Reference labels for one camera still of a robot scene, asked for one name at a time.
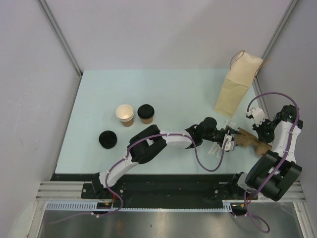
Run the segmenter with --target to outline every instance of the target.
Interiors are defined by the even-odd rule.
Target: paper bag
[[[230,71],[223,82],[214,108],[215,112],[229,118],[237,110],[263,62],[263,59],[252,56],[245,51],[241,51],[238,54],[232,66],[230,63]]]

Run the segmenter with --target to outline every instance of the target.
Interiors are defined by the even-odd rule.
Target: gray floor
[[[234,219],[229,213],[119,212],[103,218],[91,215],[49,225],[76,214],[46,211],[39,238],[302,238],[292,203],[251,204],[251,211],[270,225],[260,233],[250,218]]]

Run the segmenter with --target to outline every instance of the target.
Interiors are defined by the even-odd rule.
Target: gray wall
[[[0,237],[53,169],[79,83],[35,0],[0,3]]]
[[[47,2],[84,69],[175,69],[261,56],[290,0]]]
[[[306,199],[317,222],[317,1],[300,3],[278,40],[268,64],[259,73],[263,92],[279,91],[299,105],[304,128],[296,143],[296,160],[303,167],[300,178]],[[267,96],[270,114],[285,104],[278,96]]]

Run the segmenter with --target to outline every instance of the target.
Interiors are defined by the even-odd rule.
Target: table
[[[181,131],[198,124],[205,117],[217,120],[220,129],[228,119],[213,111],[228,69],[175,70],[86,70],[83,74],[74,108],[56,167],[56,174],[93,174],[108,170],[126,150],[130,138],[149,125],[141,123],[137,109],[150,104],[155,109],[152,124],[167,131]],[[255,97],[251,87],[234,117],[230,119],[249,132],[253,120],[245,117],[247,104]],[[124,127],[115,110],[129,104],[135,112],[131,127]],[[118,142],[111,149],[99,144],[105,130],[116,133]],[[212,142],[198,147],[205,167],[218,164],[215,155],[207,152]],[[248,172],[260,158],[252,147],[236,147],[225,153],[215,174]],[[165,148],[147,164],[134,167],[130,174],[208,174],[195,159],[194,150]]]

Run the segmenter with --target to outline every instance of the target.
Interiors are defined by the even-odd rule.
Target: black cup lid
[[[99,136],[99,142],[105,149],[111,149],[117,143],[117,136],[111,130],[106,130]]]
[[[138,116],[141,119],[150,119],[154,116],[154,108],[149,104],[144,104],[139,107]]]

